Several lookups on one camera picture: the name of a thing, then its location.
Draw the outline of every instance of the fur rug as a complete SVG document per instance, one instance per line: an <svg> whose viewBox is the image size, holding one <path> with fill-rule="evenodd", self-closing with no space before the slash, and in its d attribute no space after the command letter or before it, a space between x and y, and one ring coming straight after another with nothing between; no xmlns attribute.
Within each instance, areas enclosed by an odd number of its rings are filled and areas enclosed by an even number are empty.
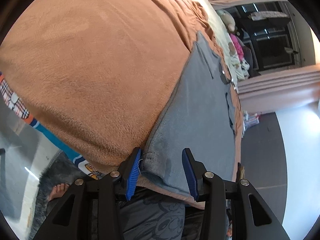
<svg viewBox="0 0 320 240"><path fill-rule="evenodd" d="M54 185L60 183L72 184L76 179L88 177L79 170L64 154L59 151L51 160L39 179L38 194L34 207L34 217L28 239L32 240L45 220L48 196Z"/></svg>

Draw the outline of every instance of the plush bear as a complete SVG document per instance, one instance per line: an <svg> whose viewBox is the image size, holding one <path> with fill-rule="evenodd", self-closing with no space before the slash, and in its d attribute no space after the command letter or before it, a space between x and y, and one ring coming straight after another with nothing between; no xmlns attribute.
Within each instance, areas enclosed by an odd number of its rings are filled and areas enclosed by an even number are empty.
<svg viewBox="0 0 320 240"><path fill-rule="evenodd" d="M235 31L236 22L232 15L224 9L219 9L216 12L220 16L225 26L229 29L229 31L233 33Z"/></svg>

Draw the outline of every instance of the blue towel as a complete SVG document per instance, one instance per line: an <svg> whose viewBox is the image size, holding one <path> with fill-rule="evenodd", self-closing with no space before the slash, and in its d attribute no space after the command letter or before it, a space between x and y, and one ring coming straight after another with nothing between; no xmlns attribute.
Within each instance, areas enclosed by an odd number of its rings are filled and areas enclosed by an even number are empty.
<svg viewBox="0 0 320 240"><path fill-rule="evenodd" d="M209 171L231 180L236 150L230 89L220 57L198 32L180 80L148 138L141 174L161 188L189 195L181 161L188 147Z"/></svg>

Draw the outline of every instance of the person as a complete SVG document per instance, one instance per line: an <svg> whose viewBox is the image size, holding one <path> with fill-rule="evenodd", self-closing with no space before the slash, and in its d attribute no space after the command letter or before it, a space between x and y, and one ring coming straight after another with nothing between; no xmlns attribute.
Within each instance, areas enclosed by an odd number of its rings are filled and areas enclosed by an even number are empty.
<svg viewBox="0 0 320 240"><path fill-rule="evenodd" d="M70 186L55 185L48 197L46 216ZM128 202L119 202L120 224L125 240L198 240L204 210L147 188L136 187ZM92 202L92 240L97 240L98 201Z"/></svg>

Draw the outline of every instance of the pink stuffed toy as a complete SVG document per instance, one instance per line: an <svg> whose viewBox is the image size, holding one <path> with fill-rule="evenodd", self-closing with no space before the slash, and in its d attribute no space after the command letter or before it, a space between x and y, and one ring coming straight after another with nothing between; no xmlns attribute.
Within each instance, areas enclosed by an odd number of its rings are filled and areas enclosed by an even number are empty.
<svg viewBox="0 0 320 240"><path fill-rule="evenodd" d="M240 60L240 62L242 62L244 60L244 53L243 53L242 47L240 46L240 44L238 42L238 39L234 34L230 33L230 38L231 38L231 40L233 42L233 45L236 48L239 60Z"/></svg>

